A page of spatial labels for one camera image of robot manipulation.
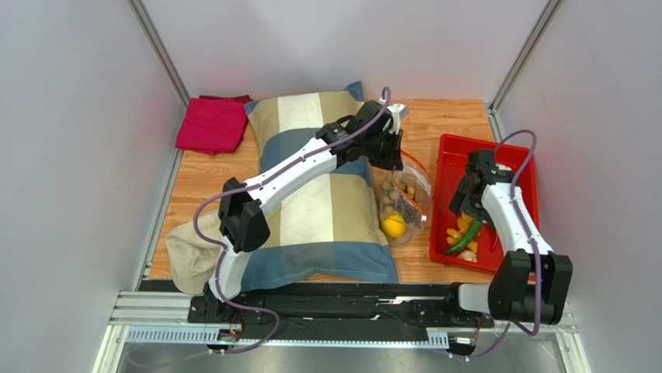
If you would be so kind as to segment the clear zip top bag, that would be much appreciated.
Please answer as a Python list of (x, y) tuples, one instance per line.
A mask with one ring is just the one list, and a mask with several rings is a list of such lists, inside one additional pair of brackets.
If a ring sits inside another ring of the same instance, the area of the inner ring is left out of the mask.
[(389, 171), (379, 184), (380, 228), (393, 246), (404, 246), (427, 224), (433, 191), (427, 169), (401, 152), (402, 169)]

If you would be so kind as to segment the yellow fake bell pepper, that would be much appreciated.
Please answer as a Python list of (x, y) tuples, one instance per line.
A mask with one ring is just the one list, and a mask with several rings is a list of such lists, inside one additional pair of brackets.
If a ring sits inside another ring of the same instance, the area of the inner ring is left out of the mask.
[(478, 243), (476, 237), (479, 235), (483, 227), (481, 221), (475, 220), (473, 217), (465, 213), (461, 213), (457, 218), (457, 228), (448, 228), (447, 243), (450, 248), (444, 254), (458, 254), (461, 259), (475, 261), (478, 251)]

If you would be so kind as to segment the green fake chili pepper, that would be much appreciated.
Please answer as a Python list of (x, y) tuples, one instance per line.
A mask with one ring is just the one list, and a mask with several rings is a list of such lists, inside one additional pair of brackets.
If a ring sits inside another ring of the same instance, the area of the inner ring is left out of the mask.
[(464, 222), (461, 225), (458, 225), (458, 230), (449, 228), (447, 233), (448, 240), (451, 240), (451, 246), (444, 252), (444, 254), (451, 255), (459, 253), (467, 247), (471, 249), (472, 243), (476, 236), (479, 235), (482, 227), (483, 223), (481, 221), (472, 220), (471, 222)]

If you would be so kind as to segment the white fake garlic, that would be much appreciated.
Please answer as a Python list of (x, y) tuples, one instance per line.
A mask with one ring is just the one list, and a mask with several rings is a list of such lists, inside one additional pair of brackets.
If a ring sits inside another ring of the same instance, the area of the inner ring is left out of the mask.
[(462, 250), (458, 254), (458, 258), (460, 260), (465, 260), (473, 263), (476, 263), (478, 261), (477, 254), (471, 251), (470, 249)]

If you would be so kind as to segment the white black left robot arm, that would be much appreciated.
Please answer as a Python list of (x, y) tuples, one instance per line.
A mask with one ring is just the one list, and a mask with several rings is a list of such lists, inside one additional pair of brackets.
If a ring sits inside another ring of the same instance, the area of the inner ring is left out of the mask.
[(221, 251), (208, 281), (212, 295), (229, 303), (241, 292), (251, 254), (270, 237), (267, 215), (315, 178), (360, 157), (386, 170), (402, 169), (401, 121), (409, 108), (387, 99), (370, 100), (354, 115), (323, 125), (300, 150), (244, 183), (225, 182), (219, 200)]

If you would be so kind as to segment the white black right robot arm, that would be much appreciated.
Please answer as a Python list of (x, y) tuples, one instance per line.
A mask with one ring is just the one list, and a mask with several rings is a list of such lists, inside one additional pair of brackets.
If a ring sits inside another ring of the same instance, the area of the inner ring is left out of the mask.
[(537, 329), (561, 321), (573, 264), (568, 256), (555, 254), (540, 235), (524, 204), (520, 174), (498, 165), (494, 150), (468, 154), (449, 209), (472, 218), (464, 240), (484, 226), (495, 230), (503, 259), (490, 284), (456, 283), (451, 299), (458, 312), (490, 315), (517, 326), (531, 323)]

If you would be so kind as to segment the yellow fake lemon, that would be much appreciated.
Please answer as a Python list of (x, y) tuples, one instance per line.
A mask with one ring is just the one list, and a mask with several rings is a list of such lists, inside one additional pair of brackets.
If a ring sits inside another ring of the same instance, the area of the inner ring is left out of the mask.
[(400, 213), (393, 212), (381, 220), (381, 228), (389, 238), (399, 239), (406, 232), (406, 223)]

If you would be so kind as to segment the striped blue beige pillow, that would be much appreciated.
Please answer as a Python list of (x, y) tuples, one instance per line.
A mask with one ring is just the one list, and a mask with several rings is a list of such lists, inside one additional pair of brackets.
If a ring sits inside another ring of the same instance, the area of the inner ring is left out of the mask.
[[(261, 99), (246, 104), (266, 172), (306, 145), (324, 124), (355, 114), (364, 103), (360, 81), (340, 91)], [(269, 215), (270, 237), (255, 251), (242, 290), (273, 289), (313, 275), (399, 282), (395, 259), (379, 227), (368, 161), (347, 163), (285, 198)]]

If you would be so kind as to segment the red folded cloth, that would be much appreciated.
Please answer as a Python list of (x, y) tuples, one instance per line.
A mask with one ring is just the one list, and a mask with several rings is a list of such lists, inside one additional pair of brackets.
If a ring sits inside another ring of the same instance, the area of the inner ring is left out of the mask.
[(251, 101), (248, 95), (192, 98), (176, 136), (175, 148), (206, 155), (236, 151), (248, 124), (244, 106)]

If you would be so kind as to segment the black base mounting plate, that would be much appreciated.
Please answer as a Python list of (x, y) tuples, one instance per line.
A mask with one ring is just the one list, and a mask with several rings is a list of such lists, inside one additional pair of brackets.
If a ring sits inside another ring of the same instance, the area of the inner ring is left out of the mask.
[(442, 297), (349, 295), (240, 295), (232, 300), (247, 311), (204, 296), (191, 300), (187, 321), (191, 323), (239, 323), (264, 325), (273, 318), (263, 310), (269, 309), (285, 319), (396, 320), (405, 326), (442, 328), (493, 328), (495, 322), (471, 312), (452, 314)]

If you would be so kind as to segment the beige fabric hat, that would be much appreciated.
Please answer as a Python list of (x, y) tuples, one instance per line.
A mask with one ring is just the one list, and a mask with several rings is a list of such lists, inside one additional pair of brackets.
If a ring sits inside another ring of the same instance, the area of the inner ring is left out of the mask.
[(165, 246), (176, 288), (189, 295), (201, 295), (214, 272), (221, 247), (203, 240), (193, 222), (171, 230), (165, 238)]

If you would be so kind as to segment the aluminium frame rail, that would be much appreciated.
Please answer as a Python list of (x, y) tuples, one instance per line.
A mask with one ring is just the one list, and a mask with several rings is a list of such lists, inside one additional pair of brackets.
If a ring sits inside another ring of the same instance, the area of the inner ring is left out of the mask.
[(168, 288), (121, 292), (95, 371), (588, 372), (569, 309), (529, 336), (455, 310), (446, 284), (301, 283), (224, 304)]

